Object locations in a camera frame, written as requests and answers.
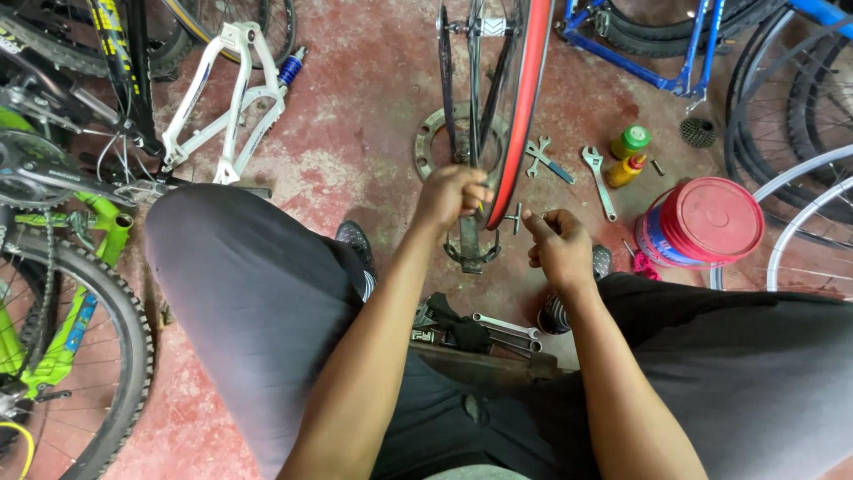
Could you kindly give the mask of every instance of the yellow bottle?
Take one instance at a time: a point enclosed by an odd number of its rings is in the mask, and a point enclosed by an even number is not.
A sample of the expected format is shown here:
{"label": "yellow bottle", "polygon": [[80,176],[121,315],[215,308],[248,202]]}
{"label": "yellow bottle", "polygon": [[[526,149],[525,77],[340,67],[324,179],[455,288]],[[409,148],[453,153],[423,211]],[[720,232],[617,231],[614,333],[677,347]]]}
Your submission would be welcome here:
{"label": "yellow bottle", "polygon": [[610,167],[604,174],[604,180],[611,188],[625,186],[635,179],[643,166],[646,165],[645,155],[634,155]]}

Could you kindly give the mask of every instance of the shimano logo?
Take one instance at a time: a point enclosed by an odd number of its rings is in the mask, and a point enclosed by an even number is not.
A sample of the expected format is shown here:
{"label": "shimano logo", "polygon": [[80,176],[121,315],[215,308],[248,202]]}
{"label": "shimano logo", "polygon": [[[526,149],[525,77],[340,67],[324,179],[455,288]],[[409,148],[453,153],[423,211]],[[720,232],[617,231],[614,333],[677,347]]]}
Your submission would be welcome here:
{"label": "shimano logo", "polygon": [[56,177],[63,177],[64,179],[74,180],[75,182],[80,181],[80,177],[75,175],[69,175],[67,173],[57,172],[56,170],[48,170],[48,173],[51,175],[55,175]]}
{"label": "shimano logo", "polygon": [[0,38],[0,49],[8,51],[8,53],[12,55],[18,55],[20,53],[18,45],[9,42],[6,38]]}

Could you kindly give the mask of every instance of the stained floor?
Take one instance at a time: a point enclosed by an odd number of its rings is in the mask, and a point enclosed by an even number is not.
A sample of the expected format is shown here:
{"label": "stained floor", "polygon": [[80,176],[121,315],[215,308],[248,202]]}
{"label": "stained floor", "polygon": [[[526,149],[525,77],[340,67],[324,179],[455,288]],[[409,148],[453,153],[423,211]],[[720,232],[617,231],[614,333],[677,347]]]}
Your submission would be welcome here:
{"label": "stained floor", "polygon": [[[459,0],[447,4],[451,17],[467,11]],[[261,142],[241,181],[273,189],[276,206],[321,234],[333,235],[343,219],[358,221],[373,244],[380,275],[405,232],[415,207],[413,192],[420,188],[413,162],[415,135],[421,122],[441,106],[435,13],[432,2],[297,2],[297,38],[310,53],[287,95],[287,110]],[[462,51],[462,45],[455,44],[455,55]],[[154,87],[159,131],[188,89],[199,58],[200,51],[194,51],[181,66],[177,82]],[[722,118],[717,112],[722,110],[712,106],[724,102],[734,60],[717,62],[710,101],[695,112],[718,125]],[[652,64],[667,73],[677,71],[677,62]],[[461,67],[457,77],[464,72]],[[235,65],[218,60],[188,131],[227,109],[235,76]],[[260,77],[255,74],[253,80],[259,83]],[[540,168],[536,179],[519,180],[512,204],[522,202],[537,212],[570,209],[597,242],[612,250],[615,267],[628,271],[630,255],[623,239],[633,244],[634,221],[650,203],[680,179],[721,173],[720,142],[696,150],[678,137],[687,105],[552,34],[531,138],[550,137],[547,155],[577,182],[569,186]],[[610,223],[579,153],[587,145],[606,152],[610,140],[631,124],[651,132],[647,153],[666,174],[659,177],[648,168],[631,185],[612,190],[618,220]],[[212,142],[199,150],[180,174],[196,182],[212,180],[218,149]],[[524,168],[530,162],[526,157]],[[501,230],[503,251],[481,276],[461,273],[437,248],[424,294],[443,291],[460,313],[477,311],[529,325],[548,294],[545,278],[527,266],[530,236],[523,229],[512,236],[509,221]],[[149,318],[166,318],[150,277],[141,269],[138,236],[123,262],[121,270],[144,299]],[[706,282],[697,272],[660,272],[673,282]],[[180,325],[162,327],[156,348],[148,405],[105,478],[258,478],[251,455]],[[565,368],[576,366],[572,350],[569,336],[545,342],[545,351],[557,354]],[[848,461],[846,469],[839,467],[826,479],[849,478],[851,468]]]}

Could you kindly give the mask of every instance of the white bicycle frame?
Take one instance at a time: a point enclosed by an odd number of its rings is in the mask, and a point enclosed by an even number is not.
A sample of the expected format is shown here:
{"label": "white bicycle frame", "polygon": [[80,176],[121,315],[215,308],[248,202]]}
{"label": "white bicycle frame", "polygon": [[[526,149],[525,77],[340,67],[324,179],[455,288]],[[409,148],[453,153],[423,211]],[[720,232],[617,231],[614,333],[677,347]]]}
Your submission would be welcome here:
{"label": "white bicycle frame", "polygon": [[[258,52],[258,57],[264,66],[264,85],[252,88],[247,88],[249,75],[252,73],[252,54],[249,51],[249,45],[252,45]],[[237,74],[234,93],[231,95],[231,107],[228,112],[210,125],[193,132],[193,136],[189,140],[183,144],[178,144],[177,136],[187,121],[189,111],[198,101],[201,89],[204,88],[207,76],[211,72],[213,62],[222,49],[228,49],[240,55],[240,72]],[[287,93],[287,86],[279,82],[277,76],[278,69],[272,60],[270,49],[261,33],[260,25],[255,22],[224,24],[222,33],[211,40],[205,48],[199,68],[195,71],[193,82],[189,85],[189,91],[177,108],[168,128],[163,132],[163,144],[165,146],[163,170],[170,172],[185,162],[190,154],[224,128],[225,139],[223,140],[222,156],[219,157],[213,183],[233,184],[240,180],[243,168],[246,167],[249,157],[258,147],[261,137],[284,112],[284,96]],[[255,126],[246,146],[243,147],[235,160],[237,125],[243,121],[241,113],[253,102],[263,97],[273,99],[275,104]]]}

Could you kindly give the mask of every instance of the black pants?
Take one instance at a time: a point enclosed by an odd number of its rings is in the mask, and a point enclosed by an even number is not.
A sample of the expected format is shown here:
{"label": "black pants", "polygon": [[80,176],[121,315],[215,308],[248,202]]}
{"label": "black pants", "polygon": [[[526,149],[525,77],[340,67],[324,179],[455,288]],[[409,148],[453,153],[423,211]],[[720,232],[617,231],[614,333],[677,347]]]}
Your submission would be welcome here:
{"label": "black pants", "polygon": [[[145,238],[172,312],[273,478],[307,390],[362,306],[356,256],[252,194],[210,184],[158,200]],[[853,453],[850,306],[627,274],[599,290],[711,478],[804,480]],[[463,389],[409,354],[373,478],[477,463],[534,480],[599,476],[580,372],[486,398],[481,424],[465,414]]]}

